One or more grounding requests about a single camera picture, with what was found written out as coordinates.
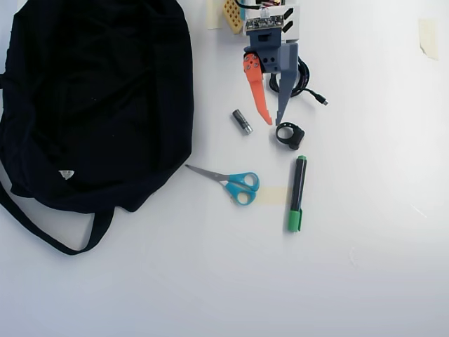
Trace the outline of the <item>blue grey gripper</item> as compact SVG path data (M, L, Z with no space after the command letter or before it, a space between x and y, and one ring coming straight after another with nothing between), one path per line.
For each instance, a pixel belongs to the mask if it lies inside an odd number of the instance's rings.
M284 42L282 33L282 29L259 29L246 32L250 39L250 45L245 48L247 53L243 56L243 71L250 85L257 112L270 126L272 118L267 109L262 68L265 73L281 74L276 116L277 126L283 119L298 73L298 43L296 41Z

